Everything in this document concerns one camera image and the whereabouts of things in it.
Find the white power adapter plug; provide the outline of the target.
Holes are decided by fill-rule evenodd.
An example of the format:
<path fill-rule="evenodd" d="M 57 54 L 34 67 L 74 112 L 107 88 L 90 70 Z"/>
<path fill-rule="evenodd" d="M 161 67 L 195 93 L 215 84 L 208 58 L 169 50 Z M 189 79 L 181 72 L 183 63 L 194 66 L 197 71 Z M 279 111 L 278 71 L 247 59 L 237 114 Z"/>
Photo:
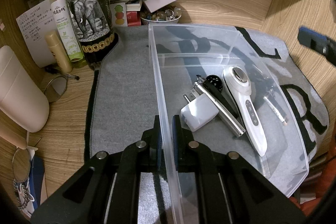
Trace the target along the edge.
<path fill-rule="evenodd" d="M 183 98 L 187 101 L 187 105 L 181 109 L 180 117 L 191 132 L 195 132 L 209 123 L 219 113 L 218 108 L 206 94 L 202 94 L 192 101 L 186 94 L 183 95 Z"/>

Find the clear plastic storage bin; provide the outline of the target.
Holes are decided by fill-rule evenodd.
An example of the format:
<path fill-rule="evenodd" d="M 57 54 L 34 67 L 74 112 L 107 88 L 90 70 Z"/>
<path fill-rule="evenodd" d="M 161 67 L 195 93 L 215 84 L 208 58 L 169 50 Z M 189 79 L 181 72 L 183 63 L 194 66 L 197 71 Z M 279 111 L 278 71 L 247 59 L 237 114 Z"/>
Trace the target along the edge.
<path fill-rule="evenodd" d="M 308 174 L 308 159 L 301 130 L 277 77 L 268 61 L 280 61 L 280 71 L 291 73 L 284 60 L 284 42 L 262 32 L 240 27 L 192 24 L 153 24 L 149 27 L 149 47 L 154 68 L 159 117 L 162 123 L 163 150 L 167 153 L 168 184 L 171 190 L 173 219 L 186 223 L 187 194 L 194 189 L 190 176 L 177 173 L 173 147 L 173 116 L 200 96 L 194 89 L 197 75 L 223 76 L 228 67 L 240 67 L 251 81 L 252 102 L 264 129 L 268 148 L 260 157 L 248 134 L 239 138 L 219 114 L 193 132 L 197 141 L 217 152 L 236 151 L 252 164 L 283 194 L 290 196 Z M 287 114 L 283 125 L 263 97 L 271 95 Z M 183 128 L 189 127 L 181 120 Z"/>

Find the black ball-head microphone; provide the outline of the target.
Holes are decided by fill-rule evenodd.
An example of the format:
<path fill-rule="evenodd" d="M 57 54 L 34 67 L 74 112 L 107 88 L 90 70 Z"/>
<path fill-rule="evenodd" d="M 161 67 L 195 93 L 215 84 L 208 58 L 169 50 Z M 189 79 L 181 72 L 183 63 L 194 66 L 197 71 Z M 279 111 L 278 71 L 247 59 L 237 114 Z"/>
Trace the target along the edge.
<path fill-rule="evenodd" d="M 223 82 L 221 78 L 217 75 L 209 75 L 206 77 L 204 82 L 206 89 L 216 98 L 218 101 L 234 116 L 238 118 L 238 113 L 234 108 L 229 104 L 226 98 L 222 95 L 223 91 Z"/>

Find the white handheld massager device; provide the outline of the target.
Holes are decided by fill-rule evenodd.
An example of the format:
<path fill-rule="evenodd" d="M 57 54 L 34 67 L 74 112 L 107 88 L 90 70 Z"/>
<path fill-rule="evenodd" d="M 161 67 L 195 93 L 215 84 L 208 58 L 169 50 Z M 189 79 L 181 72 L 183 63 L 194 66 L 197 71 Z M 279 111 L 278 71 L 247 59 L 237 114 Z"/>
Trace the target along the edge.
<path fill-rule="evenodd" d="M 252 102 L 251 81 L 240 67 L 223 70 L 223 79 L 234 99 L 247 130 L 248 138 L 260 157 L 266 154 L 268 144 L 260 118 Z"/>

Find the small white pen stick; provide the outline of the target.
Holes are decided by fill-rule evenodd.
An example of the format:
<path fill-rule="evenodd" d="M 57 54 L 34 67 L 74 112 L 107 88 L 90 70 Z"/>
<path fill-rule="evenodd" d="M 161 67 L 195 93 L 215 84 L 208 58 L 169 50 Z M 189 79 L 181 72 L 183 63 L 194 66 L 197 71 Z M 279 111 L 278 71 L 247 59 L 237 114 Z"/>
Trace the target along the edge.
<path fill-rule="evenodd" d="M 263 99 L 267 103 L 267 105 L 271 108 L 271 110 L 274 112 L 276 117 L 280 120 L 280 122 L 283 125 L 287 125 L 288 123 L 287 114 L 284 111 L 284 109 L 280 106 L 280 104 L 277 102 L 276 98 L 274 98 L 271 95 L 267 95 L 264 96 Z"/>

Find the grey rug with black letters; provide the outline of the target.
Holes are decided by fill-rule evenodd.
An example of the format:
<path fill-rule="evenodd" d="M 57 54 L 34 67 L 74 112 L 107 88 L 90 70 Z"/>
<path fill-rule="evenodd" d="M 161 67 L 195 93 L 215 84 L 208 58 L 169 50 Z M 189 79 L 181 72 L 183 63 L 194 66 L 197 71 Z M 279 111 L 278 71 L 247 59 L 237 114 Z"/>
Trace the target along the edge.
<path fill-rule="evenodd" d="M 154 125 L 159 113 L 149 29 L 119 28 L 117 33 L 118 43 L 102 62 L 94 103 L 87 114 L 91 129 L 86 148 L 91 155 L 122 151 Z M 276 75 L 293 109 L 309 163 L 329 127 L 329 114 L 289 51 L 284 60 L 291 73 L 280 71 L 280 61 L 268 61 L 266 65 Z"/>

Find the black pen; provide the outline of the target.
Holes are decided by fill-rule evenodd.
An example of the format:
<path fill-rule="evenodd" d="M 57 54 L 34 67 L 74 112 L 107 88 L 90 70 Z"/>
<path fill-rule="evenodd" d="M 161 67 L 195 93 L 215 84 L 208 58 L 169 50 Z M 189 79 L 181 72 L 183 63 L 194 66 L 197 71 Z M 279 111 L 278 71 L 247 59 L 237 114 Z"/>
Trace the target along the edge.
<path fill-rule="evenodd" d="M 70 73 L 65 73 L 63 71 L 60 71 L 60 70 L 54 68 L 54 67 L 45 67 L 45 71 L 49 74 L 52 74 L 52 75 L 64 76 L 67 79 L 77 80 L 77 81 L 80 80 L 79 76 L 76 76 L 76 75 L 73 75 L 73 74 L 70 74 Z"/>

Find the red small box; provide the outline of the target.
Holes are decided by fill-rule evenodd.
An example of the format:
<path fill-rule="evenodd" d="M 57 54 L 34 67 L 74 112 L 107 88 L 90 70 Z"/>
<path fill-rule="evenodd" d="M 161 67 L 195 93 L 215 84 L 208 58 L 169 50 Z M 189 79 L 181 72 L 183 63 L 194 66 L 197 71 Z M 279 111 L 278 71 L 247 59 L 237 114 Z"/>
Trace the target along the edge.
<path fill-rule="evenodd" d="M 128 11 L 126 13 L 126 18 L 128 27 L 141 25 L 141 18 L 137 11 Z"/>

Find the white bowl of beads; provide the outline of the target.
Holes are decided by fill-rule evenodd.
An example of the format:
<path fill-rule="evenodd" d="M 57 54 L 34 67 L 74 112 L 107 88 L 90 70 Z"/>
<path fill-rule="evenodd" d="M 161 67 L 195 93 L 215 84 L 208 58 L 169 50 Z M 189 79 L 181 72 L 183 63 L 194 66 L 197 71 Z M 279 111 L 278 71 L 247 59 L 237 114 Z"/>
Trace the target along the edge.
<path fill-rule="evenodd" d="M 148 24 L 176 24 L 182 17 L 182 10 L 177 6 L 169 6 L 155 12 L 141 11 L 139 17 L 143 25 Z"/>

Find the blue white booklet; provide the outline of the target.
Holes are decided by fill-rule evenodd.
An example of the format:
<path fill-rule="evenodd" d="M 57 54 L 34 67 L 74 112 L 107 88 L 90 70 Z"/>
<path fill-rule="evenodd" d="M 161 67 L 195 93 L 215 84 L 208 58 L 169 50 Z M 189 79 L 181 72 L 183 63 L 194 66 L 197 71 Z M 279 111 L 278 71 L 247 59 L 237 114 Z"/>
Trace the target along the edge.
<path fill-rule="evenodd" d="M 45 165 L 43 160 L 34 156 L 31 161 L 29 178 L 17 183 L 19 210 L 28 218 L 47 199 Z"/>

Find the fruit picture card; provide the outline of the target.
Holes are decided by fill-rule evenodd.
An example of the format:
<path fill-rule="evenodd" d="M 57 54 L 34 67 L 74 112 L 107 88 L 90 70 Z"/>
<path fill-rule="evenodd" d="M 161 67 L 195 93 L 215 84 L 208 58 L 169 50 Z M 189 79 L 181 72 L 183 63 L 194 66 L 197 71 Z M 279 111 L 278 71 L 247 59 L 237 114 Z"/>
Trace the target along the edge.
<path fill-rule="evenodd" d="M 112 26 L 127 27 L 126 4 L 124 2 L 110 4 Z"/>

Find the cream plastic case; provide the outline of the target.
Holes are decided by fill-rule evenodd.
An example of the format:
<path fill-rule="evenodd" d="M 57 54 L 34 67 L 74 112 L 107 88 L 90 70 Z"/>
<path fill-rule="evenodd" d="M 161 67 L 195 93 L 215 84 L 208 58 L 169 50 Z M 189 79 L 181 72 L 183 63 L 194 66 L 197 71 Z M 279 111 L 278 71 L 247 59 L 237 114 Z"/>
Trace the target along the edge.
<path fill-rule="evenodd" d="M 28 132 L 41 130 L 50 111 L 47 97 L 9 46 L 1 47 L 1 110 Z"/>

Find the beige lip balm tube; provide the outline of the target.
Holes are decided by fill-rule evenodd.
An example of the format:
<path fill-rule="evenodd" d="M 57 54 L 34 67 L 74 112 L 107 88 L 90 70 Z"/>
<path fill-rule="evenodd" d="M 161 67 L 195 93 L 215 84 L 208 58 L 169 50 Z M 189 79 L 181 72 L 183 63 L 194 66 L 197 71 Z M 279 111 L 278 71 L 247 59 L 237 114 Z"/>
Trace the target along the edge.
<path fill-rule="evenodd" d="M 45 34 L 45 40 L 60 69 L 64 73 L 72 72 L 71 62 L 59 39 L 58 33 L 55 30 L 47 32 Z"/>

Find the white handwritten paper note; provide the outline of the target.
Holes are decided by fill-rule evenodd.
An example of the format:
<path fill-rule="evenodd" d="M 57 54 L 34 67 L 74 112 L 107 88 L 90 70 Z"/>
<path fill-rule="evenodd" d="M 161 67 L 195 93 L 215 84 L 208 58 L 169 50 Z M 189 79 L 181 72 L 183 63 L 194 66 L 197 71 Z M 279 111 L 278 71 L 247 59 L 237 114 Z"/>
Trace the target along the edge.
<path fill-rule="evenodd" d="M 45 0 L 27 10 L 17 17 L 16 21 L 36 65 L 43 68 L 56 63 L 45 41 L 45 34 L 56 30 L 50 0 Z"/>

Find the green spray bottle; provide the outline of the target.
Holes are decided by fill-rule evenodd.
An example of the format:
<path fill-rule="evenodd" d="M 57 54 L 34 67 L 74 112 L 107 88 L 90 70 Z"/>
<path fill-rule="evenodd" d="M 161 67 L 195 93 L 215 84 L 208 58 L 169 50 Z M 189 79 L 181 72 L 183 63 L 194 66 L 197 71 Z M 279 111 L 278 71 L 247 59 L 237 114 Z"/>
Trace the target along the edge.
<path fill-rule="evenodd" d="M 87 62 L 77 40 L 74 27 L 72 26 L 72 18 L 68 10 L 67 1 L 50 0 L 50 6 L 60 40 L 62 41 L 71 64 L 75 68 L 84 67 Z"/>

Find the dark wine bottle elephant label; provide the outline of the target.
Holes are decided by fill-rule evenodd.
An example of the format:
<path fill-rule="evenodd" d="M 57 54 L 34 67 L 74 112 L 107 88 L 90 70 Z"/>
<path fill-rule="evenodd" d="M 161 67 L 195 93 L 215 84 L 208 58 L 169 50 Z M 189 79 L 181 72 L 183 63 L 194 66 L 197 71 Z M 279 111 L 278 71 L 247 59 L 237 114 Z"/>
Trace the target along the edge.
<path fill-rule="evenodd" d="M 108 0 L 66 0 L 81 50 L 92 70 L 101 67 L 103 59 L 118 43 L 112 28 Z"/>

